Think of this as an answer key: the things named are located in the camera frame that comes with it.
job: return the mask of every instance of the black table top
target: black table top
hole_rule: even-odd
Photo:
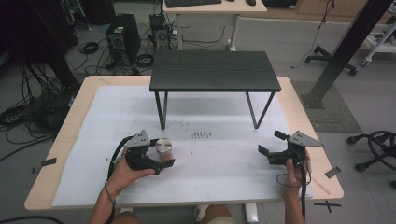
[[[280,91],[263,51],[161,50],[150,91]]]

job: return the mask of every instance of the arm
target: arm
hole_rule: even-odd
[[[301,172],[300,169],[294,169],[292,159],[286,161],[286,169],[288,171],[288,179],[286,180],[285,187],[283,189],[283,199],[285,201],[285,223],[286,224],[304,224],[305,220],[300,206],[299,190],[301,186]]]
[[[151,169],[142,171],[131,170],[126,163],[125,156],[121,156],[113,175],[108,179],[107,184],[99,193],[88,223],[105,223],[111,215],[113,202],[115,202],[116,197],[136,179],[153,174],[154,170]]]

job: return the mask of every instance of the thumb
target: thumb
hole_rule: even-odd
[[[136,173],[137,178],[142,178],[148,175],[154,175],[155,171],[153,169],[141,170]]]

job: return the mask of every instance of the keyboard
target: keyboard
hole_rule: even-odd
[[[221,4],[221,0],[165,0],[167,7],[193,7]]]

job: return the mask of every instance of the table leg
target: table leg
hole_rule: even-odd
[[[262,111],[262,115],[260,116],[258,123],[256,122],[256,116],[254,116],[253,106],[251,105],[250,96],[248,95],[248,91],[246,92],[246,94],[247,94],[247,103],[248,103],[248,107],[250,109],[251,118],[253,119],[254,128],[258,129],[260,127],[260,125],[262,124],[262,119],[264,118],[265,113],[267,113],[268,107],[270,106],[275,93],[271,92],[270,98],[268,99],[267,104],[265,105],[265,108]]]
[[[230,44],[229,45],[230,51],[236,51],[235,40],[236,40],[236,35],[238,33],[240,17],[241,17],[240,14],[235,14],[233,16],[233,33],[231,34],[231,40],[228,40],[228,43]]]
[[[176,14],[177,50],[183,50],[183,40],[181,39],[181,16]]]
[[[168,106],[168,92],[165,92],[164,101],[163,101],[163,110],[161,109],[161,100],[160,94],[155,92],[155,101],[157,102],[158,116],[160,117],[161,129],[165,130],[165,122],[166,122],[166,108]]]

